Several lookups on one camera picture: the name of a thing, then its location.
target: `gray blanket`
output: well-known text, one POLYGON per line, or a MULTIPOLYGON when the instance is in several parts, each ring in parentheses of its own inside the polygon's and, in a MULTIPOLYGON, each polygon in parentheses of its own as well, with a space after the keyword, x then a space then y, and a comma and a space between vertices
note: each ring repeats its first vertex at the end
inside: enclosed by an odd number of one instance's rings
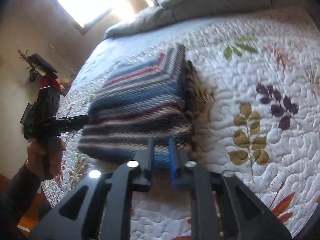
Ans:
POLYGON ((270 0, 154 0, 132 22, 108 28, 104 38, 133 35, 197 17, 270 9, 270 0))

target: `purple leaf print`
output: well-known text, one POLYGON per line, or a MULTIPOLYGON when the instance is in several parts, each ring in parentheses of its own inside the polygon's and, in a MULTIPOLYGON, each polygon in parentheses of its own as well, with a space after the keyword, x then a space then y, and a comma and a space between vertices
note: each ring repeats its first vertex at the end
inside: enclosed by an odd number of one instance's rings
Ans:
POLYGON ((269 94, 268 89, 265 86, 261 85, 261 84, 258 84, 258 86, 256 88, 256 91, 257 91, 257 93, 263 94, 263 95, 268 95, 269 94))
POLYGON ((272 105, 271 106, 271 113, 276 117, 281 117, 284 114, 284 109, 281 106, 272 105))
POLYGON ((290 113, 297 114, 298 113, 298 107, 297 104, 292 104, 291 108, 289 109, 290 113))
POLYGON ((260 102, 265 105, 265 104, 269 104, 271 102, 271 100, 272 99, 269 97, 264 97, 264 98, 261 98, 260 102))
POLYGON ((285 116, 280 120, 278 128, 281 128, 282 130, 288 130, 290 128, 290 124, 290 117, 285 116))
POLYGON ((271 95, 273 92, 273 86, 267 86, 267 89, 268 89, 269 95, 271 95))
POLYGON ((275 97, 275 99, 276 99, 278 102, 281 101, 282 96, 281 96, 281 94, 280 94, 280 92, 279 92, 278 90, 275 89, 275 90, 273 91, 273 96, 275 97))
POLYGON ((287 96, 284 97, 284 99, 282 100, 284 107, 286 110, 289 110, 291 108, 291 100, 290 98, 288 98, 287 96))

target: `quilt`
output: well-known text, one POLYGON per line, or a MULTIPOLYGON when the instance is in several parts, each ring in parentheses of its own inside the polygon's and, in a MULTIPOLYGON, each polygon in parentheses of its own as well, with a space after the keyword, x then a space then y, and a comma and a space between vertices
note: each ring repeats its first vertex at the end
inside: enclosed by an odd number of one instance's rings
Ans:
MULTIPOLYGON (((302 8, 221 19, 125 60, 153 58, 173 43, 186 46, 195 68, 195 151, 210 171, 234 172, 289 229, 292 237, 320 201, 320 32, 302 8)), ((71 90, 59 116, 87 113, 119 64, 71 90)), ((91 169, 114 164, 77 150, 82 131, 65 133, 62 169, 42 182, 56 205, 91 169)), ((188 193, 170 188, 155 171, 148 194, 134 193, 131 239, 190 238, 188 193)))

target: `bed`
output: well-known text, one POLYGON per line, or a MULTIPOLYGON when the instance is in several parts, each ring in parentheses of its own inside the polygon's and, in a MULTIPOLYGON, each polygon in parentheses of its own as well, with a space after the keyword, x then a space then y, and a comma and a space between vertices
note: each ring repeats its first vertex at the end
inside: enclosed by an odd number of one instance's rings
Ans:
MULTIPOLYGON (((85 114, 108 76, 124 62, 186 46, 197 73, 193 158, 236 175, 297 236, 320 202, 320 32, 301 7, 193 19, 147 33, 106 39, 80 70, 58 116, 85 114)), ((55 206, 92 169, 117 165, 67 144, 61 172, 42 182, 55 206)), ((134 193, 131 239, 190 235, 190 198, 155 171, 148 194, 134 193)))

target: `dark sleeve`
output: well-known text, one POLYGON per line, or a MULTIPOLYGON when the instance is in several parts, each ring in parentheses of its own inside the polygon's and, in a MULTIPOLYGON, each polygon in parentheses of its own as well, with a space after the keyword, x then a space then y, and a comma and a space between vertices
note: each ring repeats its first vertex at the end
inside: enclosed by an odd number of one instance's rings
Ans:
POLYGON ((23 165, 7 185, 1 200, 14 223, 18 224, 30 208, 40 183, 40 178, 23 165))

